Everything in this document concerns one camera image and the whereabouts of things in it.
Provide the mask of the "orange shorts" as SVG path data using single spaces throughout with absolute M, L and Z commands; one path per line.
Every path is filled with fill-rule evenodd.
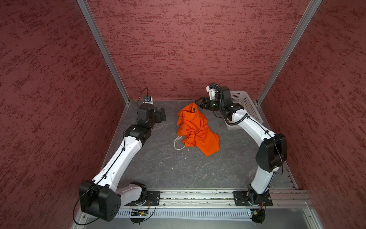
M 197 104 L 191 103 L 178 113 L 177 125 L 177 136 L 184 138 L 185 147 L 197 147 L 205 156 L 220 151 L 219 135 L 210 129 Z

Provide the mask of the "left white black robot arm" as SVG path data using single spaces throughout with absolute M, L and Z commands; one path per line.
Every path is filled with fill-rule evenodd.
M 142 149 L 151 136 L 156 123 L 166 121 L 166 112 L 151 102 L 141 104 L 137 109 L 136 123 L 123 132 L 123 141 L 109 162 L 92 179 L 79 186 L 81 211 L 98 219 L 110 222 L 120 207 L 148 200 L 146 185 L 133 182 L 118 190 L 118 184 L 133 157 Z

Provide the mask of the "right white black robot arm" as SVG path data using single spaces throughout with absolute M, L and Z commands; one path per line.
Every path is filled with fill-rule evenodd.
M 194 103 L 201 109 L 220 112 L 227 125 L 239 126 L 259 146 L 255 156 L 258 168 L 244 200 L 251 206 L 265 204 L 270 200 L 270 183 L 287 160 L 286 137 L 264 127 L 241 104 L 234 103 L 226 86 L 210 84 L 206 90 L 209 96 L 201 97 Z

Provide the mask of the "white plastic laundry basket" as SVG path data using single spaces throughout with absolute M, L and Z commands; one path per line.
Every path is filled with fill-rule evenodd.
M 238 109 L 238 105 L 245 109 L 249 116 L 255 119 L 259 124 L 263 124 L 263 119 L 259 114 L 253 100 L 250 98 L 249 94 L 245 91 L 231 91 L 232 107 L 227 106 L 227 119 L 229 123 L 234 123 L 232 121 L 232 114 Z

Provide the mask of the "left small circuit board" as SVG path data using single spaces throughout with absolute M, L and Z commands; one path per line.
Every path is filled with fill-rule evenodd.
M 149 210 L 139 210 L 139 209 L 131 210 L 131 217 L 147 217 L 148 215 Z

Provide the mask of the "small circuit board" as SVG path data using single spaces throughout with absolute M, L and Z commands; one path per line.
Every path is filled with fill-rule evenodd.
M 131 210 L 131 217 L 147 217 L 148 215 L 149 210 L 139 210 L 139 209 Z
M 264 210 L 251 210 L 251 218 L 261 217 L 263 215 L 265 215 Z

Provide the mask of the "right small circuit board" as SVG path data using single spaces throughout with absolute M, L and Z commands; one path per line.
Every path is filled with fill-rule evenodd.
M 251 210 L 251 218 L 261 217 L 263 215 L 265 215 L 264 210 Z

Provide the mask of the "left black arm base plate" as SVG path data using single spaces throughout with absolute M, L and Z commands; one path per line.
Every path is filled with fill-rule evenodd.
M 148 190 L 145 200 L 133 201 L 133 202 L 128 203 L 126 206 L 133 206 L 133 207 L 158 206 L 159 202 L 160 202 L 160 195 L 161 195 L 161 191 Z

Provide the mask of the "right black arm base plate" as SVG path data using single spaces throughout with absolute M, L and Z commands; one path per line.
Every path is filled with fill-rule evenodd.
M 255 191 L 234 191 L 234 202 L 237 207 L 273 206 L 269 192 L 257 194 Z

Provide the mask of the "aluminium front rail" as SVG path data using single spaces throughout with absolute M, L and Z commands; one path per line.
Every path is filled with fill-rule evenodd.
M 245 189 L 161 189 L 156 191 L 161 191 L 159 208 L 260 208 L 235 205 L 233 192 L 247 191 Z M 269 194 L 273 206 L 267 208 L 311 209 L 314 207 L 306 190 L 272 189 Z

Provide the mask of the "left aluminium corner post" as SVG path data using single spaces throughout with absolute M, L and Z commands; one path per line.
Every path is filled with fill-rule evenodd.
M 86 0 L 77 0 L 77 3 L 83 13 L 83 16 L 90 28 L 90 31 L 102 53 L 102 56 L 115 80 L 115 83 L 124 99 L 124 102 L 129 106 L 130 105 L 130 97 L 128 96 L 127 90 L 124 86 L 124 83 L 120 77 L 120 74 L 118 73 L 118 70 L 112 60 L 112 57 L 110 55 L 110 52 L 106 46 L 106 43 L 103 39 L 103 36 L 98 28 L 98 25 L 95 21 L 95 18 L 92 14 L 92 11 L 88 5 L 88 2 Z

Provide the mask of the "aluminium corner post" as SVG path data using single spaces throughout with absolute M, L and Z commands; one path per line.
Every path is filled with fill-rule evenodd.
M 315 15 L 317 9 L 321 5 L 322 0 L 311 0 L 303 13 L 299 23 L 297 24 L 292 36 L 290 37 L 284 51 L 282 52 L 277 64 L 275 65 L 272 73 L 269 76 L 267 83 L 265 84 L 263 90 L 261 91 L 260 95 L 258 96 L 256 103 L 258 106 L 261 106 L 265 97 L 267 96 L 268 92 L 270 91 L 272 85 L 276 81 L 278 75 L 280 74 L 281 70 L 285 66 L 288 58 L 290 57 L 291 53 L 293 52 L 294 48 L 296 47 L 297 43 L 299 42 L 300 38 L 302 37 L 304 31 L 306 30 L 307 26 L 311 22 L 313 16 Z
M 118 73 L 118 70 L 112 60 L 112 57 L 110 55 L 110 52 L 106 46 L 106 43 L 103 39 L 103 36 L 98 28 L 98 25 L 95 21 L 95 18 L 92 14 L 92 11 L 88 5 L 88 2 L 86 0 L 77 0 L 77 3 L 83 13 L 83 16 L 90 28 L 90 31 L 102 53 L 102 56 L 115 80 L 115 83 L 124 99 L 124 102 L 129 106 L 130 105 L 130 97 L 128 96 L 127 90 L 124 86 L 124 83 L 120 77 L 120 74 Z

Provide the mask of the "right aluminium corner post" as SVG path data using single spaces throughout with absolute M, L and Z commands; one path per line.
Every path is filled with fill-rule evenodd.
M 317 9 L 321 5 L 322 0 L 311 0 L 303 13 L 299 23 L 297 24 L 292 36 L 290 37 L 284 51 L 282 52 L 277 64 L 275 65 L 272 73 L 269 76 L 267 83 L 265 84 L 263 90 L 261 91 L 260 95 L 258 96 L 256 103 L 258 106 L 261 106 L 265 97 L 267 96 L 268 92 L 270 91 L 272 85 L 276 81 L 278 75 L 280 74 L 281 70 L 285 66 L 288 58 L 290 57 L 291 53 L 293 52 L 294 48 L 296 47 L 297 43 L 299 42 L 300 38 L 302 37 L 304 31 L 306 30 L 307 26 L 311 22 L 313 16 L 315 15 Z

